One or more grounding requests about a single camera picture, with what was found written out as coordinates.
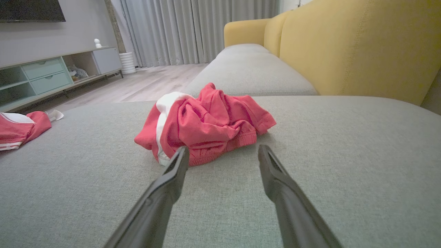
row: laminate flooring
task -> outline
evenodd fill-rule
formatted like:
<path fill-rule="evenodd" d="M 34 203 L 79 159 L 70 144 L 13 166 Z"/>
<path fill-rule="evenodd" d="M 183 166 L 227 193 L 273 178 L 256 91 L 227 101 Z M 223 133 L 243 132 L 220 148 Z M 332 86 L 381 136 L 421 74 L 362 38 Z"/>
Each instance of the laminate flooring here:
<path fill-rule="evenodd" d="M 208 64 L 184 64 L 137 69 L 137 73 L 110 77 L 85 84 L 65 95 L 57 95 L 21 111 L 61 112 L 84 105 L 127 101 L 155 101 L 161 96 L 182 91 Z"/>

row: yellow sofa back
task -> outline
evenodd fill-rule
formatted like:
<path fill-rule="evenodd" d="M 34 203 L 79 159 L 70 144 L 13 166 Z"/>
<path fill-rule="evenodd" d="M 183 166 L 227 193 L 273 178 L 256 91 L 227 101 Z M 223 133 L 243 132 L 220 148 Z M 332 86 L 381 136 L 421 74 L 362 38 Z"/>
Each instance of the yellow sofa back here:
<path fill-rule="evenodd" d="M 420 105 L 441 67 L 440 10 L 441 1 L 314 0 L 269 20 L 264 46 L 320 95 Z"/>

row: white curtain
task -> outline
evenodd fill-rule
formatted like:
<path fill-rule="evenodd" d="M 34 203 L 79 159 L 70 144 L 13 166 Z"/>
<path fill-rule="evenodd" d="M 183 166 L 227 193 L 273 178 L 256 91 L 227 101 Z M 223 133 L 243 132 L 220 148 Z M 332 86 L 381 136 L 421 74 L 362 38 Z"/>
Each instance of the white curtain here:
<path fill-rule="evenodd" d="M 118 22 L 118 26 L 119 26 L 120 32 L 121 32 L 121 37 L 123 38 L 123 42 L 124 42 L 124 46 L 126 47 L 126 51 L 134 53 L 128 25 L 127 25 L 126 19 L 124 18 L 124 12 L 123 12 L 123 7 L 121 5 L 121 0 L 111 0 L 111 2 L 112 2 L 113 7 L 115 9 L 116 21 Z M 134 58 L 134 63 L 135 63 L 135 66 L 138 65 L 136 58 Z"/>
<path fill-rule="evenodd" d="M 122 0 L 139 66 L 211 62 L 231 21 L 271 18 L 278 0 Z"/>

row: cabinet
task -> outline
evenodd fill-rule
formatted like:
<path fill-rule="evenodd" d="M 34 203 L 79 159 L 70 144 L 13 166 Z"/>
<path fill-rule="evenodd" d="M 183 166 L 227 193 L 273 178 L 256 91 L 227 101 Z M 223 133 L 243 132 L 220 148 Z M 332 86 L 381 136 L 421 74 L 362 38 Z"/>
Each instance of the cabinet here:
<path fill-rule="evenodd" d="M 85 70 L 88 77 L 73 80 L 68 67 Z M 20 109 L 44 98 L 107 74 L 120 71 L 116 48 L 101 48 L 0 68 L 0 112 Z"/>
<path fill-rule="evenodd" d="M 122 68 L 120 55 L 116 48 L 93 51 L 93 56 L 101 74 Z"/>

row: sofa cushion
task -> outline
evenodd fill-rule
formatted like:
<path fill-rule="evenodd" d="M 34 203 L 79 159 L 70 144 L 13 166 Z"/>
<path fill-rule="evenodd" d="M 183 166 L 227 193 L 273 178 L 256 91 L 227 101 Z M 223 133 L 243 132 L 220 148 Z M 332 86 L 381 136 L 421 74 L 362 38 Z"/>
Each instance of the sofa cushion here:
<path fill-rule="evenodd" d="M 385 98 L 255 97 L 278 122 L 187 171 L 164 247 L 282 247 L 258 144 L 269 145 L 345 247 L 441 242 L 441 116 Z M 84 106 L 0 153 L 5 247 L 102 247 L 164 167 L 136 145 L 154 102 Z"/>
<path fill-rule="evenodd" d="M 184 92 L 197 97 L 209 82 L 233 96 L 316 95 L 304 77 L 256 44 L 225 48 Z"/>

